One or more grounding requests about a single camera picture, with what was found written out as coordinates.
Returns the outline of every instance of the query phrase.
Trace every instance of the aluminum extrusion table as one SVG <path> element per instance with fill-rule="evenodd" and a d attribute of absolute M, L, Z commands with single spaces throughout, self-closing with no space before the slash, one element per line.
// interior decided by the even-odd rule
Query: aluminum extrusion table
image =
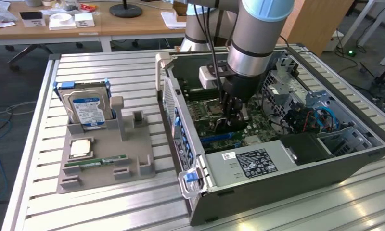
<path fill-rule="evenodd" d="M 385 157 L 337 185 L 189 226 L 154 91 L 154 56 L 165 51 L 170 50 L 65 54 L 49 60 L 2 230 L 383 231 Z M 302 57 L 385 130 L 383 113 L 314 56 L 303 53 Z M 311 90 L 322 88 L 309 73 L 298 77 Z M 67 117 L 50 86 L 54 80 L 103 78 L 111 83 L 111 94 L 123 97 L 123 115 L 141 109 L 147 117 L 157 176 L 58 195 Z"/>

